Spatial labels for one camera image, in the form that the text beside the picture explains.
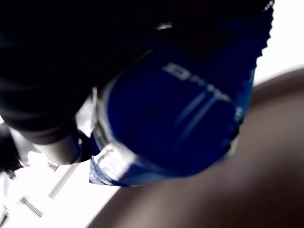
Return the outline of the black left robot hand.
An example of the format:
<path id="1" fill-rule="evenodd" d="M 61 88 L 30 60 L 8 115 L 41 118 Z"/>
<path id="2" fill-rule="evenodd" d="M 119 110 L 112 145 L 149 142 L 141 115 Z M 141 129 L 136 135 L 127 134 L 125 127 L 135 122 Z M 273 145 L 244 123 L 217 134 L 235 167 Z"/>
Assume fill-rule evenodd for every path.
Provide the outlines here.
<path id="1" fill-rule="evenodd" d="M 24 168 L 24 162 L 20 157 L 10 128 L 0 124 L 0 173 L 7 174 L 10 179 L 16 177 L 15 171 Z"/>

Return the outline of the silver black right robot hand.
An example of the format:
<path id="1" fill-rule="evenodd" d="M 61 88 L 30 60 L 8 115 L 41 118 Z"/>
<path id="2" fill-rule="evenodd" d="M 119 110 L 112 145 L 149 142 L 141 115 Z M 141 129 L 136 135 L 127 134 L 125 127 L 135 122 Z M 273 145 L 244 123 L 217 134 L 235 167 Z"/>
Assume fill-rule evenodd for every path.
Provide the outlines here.
<path id="1" fill-rule="evenodd" d="M 226 155 L 247 110 L 272 0 L 3 0 L 0 114 L 31 143 L 186 175 Z"/>

